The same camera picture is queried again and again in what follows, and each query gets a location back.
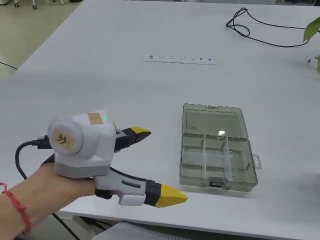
chair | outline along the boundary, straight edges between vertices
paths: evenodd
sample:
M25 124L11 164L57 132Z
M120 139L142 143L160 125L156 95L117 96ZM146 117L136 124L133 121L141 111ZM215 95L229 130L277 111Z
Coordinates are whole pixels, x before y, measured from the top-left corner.
M65 0L61 0L61 5L65 5L65 4L66 4L66 1ZM14 7L15 8L20 7L19 0L14 0ZM37 0L32 0L32 8L33 8L33 10L37 10L38 9Z

black cord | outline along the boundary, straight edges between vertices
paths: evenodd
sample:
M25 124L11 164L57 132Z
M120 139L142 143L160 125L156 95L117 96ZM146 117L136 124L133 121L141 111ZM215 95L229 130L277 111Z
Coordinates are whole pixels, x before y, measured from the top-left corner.
M267 44L270 46L274 46L274 47L280 47L280 48L295 48L295 47L301 47L303 45L306 45L309 40L307 40L306 42L302 43L302 44L298 44L298 45L278 45L278 44L274 44L274 43L270 43L270 42L266 42L266 41L262 41L253 37L250 37L250 29L247 26L241 25L241 24L235 24L235 19L238 18L239 16L241 16L242 14L247 13L249 15L250 18L252 18L253 20L255 20L256 22L260 23L260 24L264 24L264 25L268 25L268 26L272 26L272 27L277 27L277 28L284 28L284 29L299 29L299 30L304 30L304 27L296 27L296 26L281 26L281 25L274 25L274 24L270 24L267 22L263 22L260 21L256 18L254 18L248 11L247 8L242 7L239 11L237 11L234 15L233 18L231 18L226 24L225 26L227 28L232 29L233 31L235 31L237 34L239 34L241 37L247 38L247 39L251 39L254 41L257 41L259 43L263 43L263 44ZM243 32L239 31L236 27L241 27L247 30L247 34L244 34Z
M86 223L88 224L89 226L95 226L97 227L98 229L101 229L103 231L107 230L105 227L103 227L101 224L99 223L102 223L102 224L106 224L108 226L111 226L111 224L108 224L106 222L103 222L103 221L99 221L99 220L96 220L96 219L93 219L93 218L90 218L90 217L85 217L85 216L80 216L80 218Z
M104 222L104 221L100 221L100 220L97 220L97 219L94 219L94 218L91 218L93 221L95 221L95 222L97 222L97 223L101 223L101 224L105 224L105 225L107 225L108 227L113 227L113 225L112 224L110 224L110 223L107 223L107 222Z
M9 65L9 64L6 64L6 63L4 63L4 62L2 62L2 61L0 61L0 64L6 65L6 66L9 67L9 68L13 68L13 69L15 69L15 70L18 70L18 68L14 67L14 66L11 66L11 65Z
M20 152L21 150L26 147L26 146L37 146L38 142L40 143L41 140L33 140L33 141L26 141L24 143L22 143L20 146L18 146L18 148L15 151L15 166L16 169L18 170L18 172L21 174L21 176L23 177L23 179L27 179L27 175L25 174L25 172L22 170L21 166L20 166ZM65 224L64 221L61 220L60 217L58 217L55 213L52 213L52 216L58 220L59 223L61 223L61 225L76 239L76 240L80 240L80 238Z

number 33 sticker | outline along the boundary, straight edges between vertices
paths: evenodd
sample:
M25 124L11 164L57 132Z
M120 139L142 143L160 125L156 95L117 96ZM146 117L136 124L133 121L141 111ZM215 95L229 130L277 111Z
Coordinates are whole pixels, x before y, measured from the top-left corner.
M75 139L69 134L62 132L59 128L53 131L51 141L67 150L73 149L75 145Z

yellow fingertip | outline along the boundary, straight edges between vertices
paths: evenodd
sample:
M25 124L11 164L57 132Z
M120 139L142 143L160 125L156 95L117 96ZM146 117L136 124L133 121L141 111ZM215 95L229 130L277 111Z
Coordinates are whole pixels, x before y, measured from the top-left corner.
M161 185L161 195L158 201L155 204L156 208L165 208L172 205L182 204L186 202L188 197L182 194L177 189L168 186L168 185Z
M138 126L133 126L130 127L132 131L134 131L136 134L141 134L141 133L150 133L149 130L138 127Z

white tabletop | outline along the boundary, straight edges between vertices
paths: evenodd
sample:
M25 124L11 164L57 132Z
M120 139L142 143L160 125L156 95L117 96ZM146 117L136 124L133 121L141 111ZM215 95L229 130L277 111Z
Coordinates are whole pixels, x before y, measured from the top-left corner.
M252 151L263 170L246 196L186 192L184 204L126 207L87 197L62 211L98 218L271 239L320 236L320 77L307 60L319 37L300 48L271 47L239 37L225 23L241 7L262 21L304 27L316 7L87 0L0 85L1 181L21 177L16 147L46 134L57 114L106 107L119 128L152 135L117 153L112 166L179 188L184 103L242 108ZM302 42L303 31L239 19L253 37ZM148 54L208 56L217 65L143 62ZM48 150L26 148L31 174Z

